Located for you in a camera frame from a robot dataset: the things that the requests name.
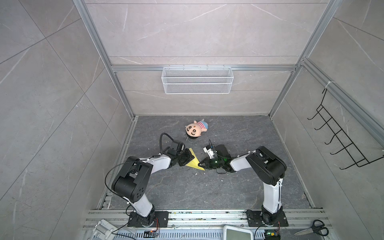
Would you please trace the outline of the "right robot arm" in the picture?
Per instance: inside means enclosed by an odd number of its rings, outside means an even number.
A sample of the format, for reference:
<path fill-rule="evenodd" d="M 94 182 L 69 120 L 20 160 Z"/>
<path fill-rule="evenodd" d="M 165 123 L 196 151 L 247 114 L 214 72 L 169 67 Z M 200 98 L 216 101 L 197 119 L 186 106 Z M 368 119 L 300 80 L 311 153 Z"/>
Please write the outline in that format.
<path fill-rule="evenodd" d="M 260 218 L 266 226 L 281 222 L 284 211 L 281 203 L 281 189 L 287 165 L 264 146 L 244 155 L 232 158 L 224 145 L 208 145 L 204 152 L 209 156 L 198 163 L 205 170 L 223 169 L 235 173 L 253 169 L 263 182 L 264 201 Z"/>

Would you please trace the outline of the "white device bottom left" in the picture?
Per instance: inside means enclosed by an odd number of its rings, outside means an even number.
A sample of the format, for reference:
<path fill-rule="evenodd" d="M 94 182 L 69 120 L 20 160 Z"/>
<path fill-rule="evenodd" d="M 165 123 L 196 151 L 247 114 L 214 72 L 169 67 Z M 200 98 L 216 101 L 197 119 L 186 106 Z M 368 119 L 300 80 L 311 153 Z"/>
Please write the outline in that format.
<path fill-rule="evenodd" d="M 113 240 L 118 233 L 118 228 L 106 220 L 100 220 L 93 229 L 91 240 Z"/>

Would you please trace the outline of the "small green circuit board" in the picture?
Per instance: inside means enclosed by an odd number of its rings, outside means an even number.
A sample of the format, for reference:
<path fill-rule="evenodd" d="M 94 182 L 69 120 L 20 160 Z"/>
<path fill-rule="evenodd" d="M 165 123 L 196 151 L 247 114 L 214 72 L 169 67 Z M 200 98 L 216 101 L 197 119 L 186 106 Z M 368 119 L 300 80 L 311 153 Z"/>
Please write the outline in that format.
<path fill-rule="evenodd" d="M 280 240 L 281 235 L 279 232 L 273 231 L 273 230 L 268 230 L 265 231 L 265 240 Z"/>

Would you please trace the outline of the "plush doll toy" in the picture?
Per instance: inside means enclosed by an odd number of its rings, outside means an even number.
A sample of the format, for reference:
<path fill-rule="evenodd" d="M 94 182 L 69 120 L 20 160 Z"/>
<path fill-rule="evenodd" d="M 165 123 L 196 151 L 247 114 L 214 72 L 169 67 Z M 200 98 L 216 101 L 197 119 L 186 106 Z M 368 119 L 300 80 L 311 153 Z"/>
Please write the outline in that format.
<path fill-rule="evenodd" d="M 185 126 L 185 131 L 189 138 L 196 139 L 200 137 L 202 133 L 206 132 L 208 128 L 208 123 L 206 123 L 205 120 L 200 120 Z"/>

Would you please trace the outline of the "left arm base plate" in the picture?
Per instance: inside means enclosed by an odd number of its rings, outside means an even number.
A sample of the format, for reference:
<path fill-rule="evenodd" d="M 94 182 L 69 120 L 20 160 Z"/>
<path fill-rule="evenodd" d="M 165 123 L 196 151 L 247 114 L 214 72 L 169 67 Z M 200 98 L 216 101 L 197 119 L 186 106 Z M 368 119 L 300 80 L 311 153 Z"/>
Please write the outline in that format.
<path fill-rule="evenodd" d="M 169 212 L 155 211 L 151 212 L 147 217 L 142 217 L 136 212 L 131 212 L 128 227 L 144 227 L 144 228 L 166 228 L 169 221 Z"/>

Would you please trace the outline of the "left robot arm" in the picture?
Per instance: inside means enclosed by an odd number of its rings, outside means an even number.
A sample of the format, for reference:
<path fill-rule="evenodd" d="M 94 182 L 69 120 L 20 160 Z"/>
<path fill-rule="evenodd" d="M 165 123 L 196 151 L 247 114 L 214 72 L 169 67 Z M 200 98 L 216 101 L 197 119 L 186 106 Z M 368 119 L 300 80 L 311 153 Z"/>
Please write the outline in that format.
<path fill-rule="evenodd" d="M 174 165 L 185 166 L 194 158 L 180 141 L 173 141 L 170 147 L 149 158 L 130 156 L 115 177 L 112 191 L 130 203 L 139 216 L 151 218 L 155 207 L 145 194 L 151 175 Z"/>

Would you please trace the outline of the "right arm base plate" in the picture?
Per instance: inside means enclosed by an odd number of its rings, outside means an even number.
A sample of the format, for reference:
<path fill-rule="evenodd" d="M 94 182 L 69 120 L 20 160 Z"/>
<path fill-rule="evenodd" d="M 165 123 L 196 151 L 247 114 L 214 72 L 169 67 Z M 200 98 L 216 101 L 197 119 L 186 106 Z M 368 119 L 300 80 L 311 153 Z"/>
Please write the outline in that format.
<path fill-rule="evenodd" d="M 282 208 L 271 214 L 265 209 L 261 211 L 246 210 L 249 227 L 288 227 L 289 223 Z"/>

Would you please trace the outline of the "yellow square paper sheet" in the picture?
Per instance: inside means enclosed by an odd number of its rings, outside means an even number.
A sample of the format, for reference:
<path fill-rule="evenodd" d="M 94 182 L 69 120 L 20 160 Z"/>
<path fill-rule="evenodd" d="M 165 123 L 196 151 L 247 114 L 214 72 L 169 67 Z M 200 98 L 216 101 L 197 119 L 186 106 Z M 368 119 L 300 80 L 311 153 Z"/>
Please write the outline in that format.
<path fill-rule="evenodd" d="M 194 169 L 198 169 L 198 170 L 204 171 L 205 169 L 199 166 L 200 161 L 196 157 L 196 154 L 194 153 L 192 148 L 189 148 L 189 150 L 190 150 L 190 152 L 191 152 L 191 154 L 193 156 L 193 159 L 189 163 L 187 163 L 186 166 L 190 167 L 190 168 L 194 168 Z"/>

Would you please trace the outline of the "black handled scissors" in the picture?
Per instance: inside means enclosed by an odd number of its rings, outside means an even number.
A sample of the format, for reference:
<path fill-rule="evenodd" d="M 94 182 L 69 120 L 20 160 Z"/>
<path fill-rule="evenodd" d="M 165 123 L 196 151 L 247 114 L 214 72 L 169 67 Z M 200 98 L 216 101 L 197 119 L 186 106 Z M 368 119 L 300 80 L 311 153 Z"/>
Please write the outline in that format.
<path fill-rule="evenodd" d="M 295 233 L 295 236 L 302 236 L 308 234 L 317 234 L 322 237 L 326 237 L 329 235 L 329 229 L 326 227 L 325 223 L 321 220 L 314 220 L 310 228 L 299 231 Z"/>

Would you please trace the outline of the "white digital scale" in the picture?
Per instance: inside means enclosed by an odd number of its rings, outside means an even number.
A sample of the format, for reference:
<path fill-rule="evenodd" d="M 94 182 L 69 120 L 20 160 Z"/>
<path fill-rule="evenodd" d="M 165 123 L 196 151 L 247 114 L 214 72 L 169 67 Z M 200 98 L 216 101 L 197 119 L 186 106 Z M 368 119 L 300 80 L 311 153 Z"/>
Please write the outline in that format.
<path fill-rule="evenodd" d="M 254 233 L 244 228 L 225 225 L 223 240 L 254 240 Z"/>

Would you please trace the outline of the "small red-wired circuit board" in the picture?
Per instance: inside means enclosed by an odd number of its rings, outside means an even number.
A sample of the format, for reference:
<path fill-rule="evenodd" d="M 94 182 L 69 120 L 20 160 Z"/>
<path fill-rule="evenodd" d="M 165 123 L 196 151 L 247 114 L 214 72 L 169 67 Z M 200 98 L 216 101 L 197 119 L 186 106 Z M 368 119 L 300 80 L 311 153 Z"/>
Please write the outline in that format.
<path fill-rule="evenodd" d="M 144 231 L 144 238 L 157 238 L 159 235 L 159 230 Z"/>

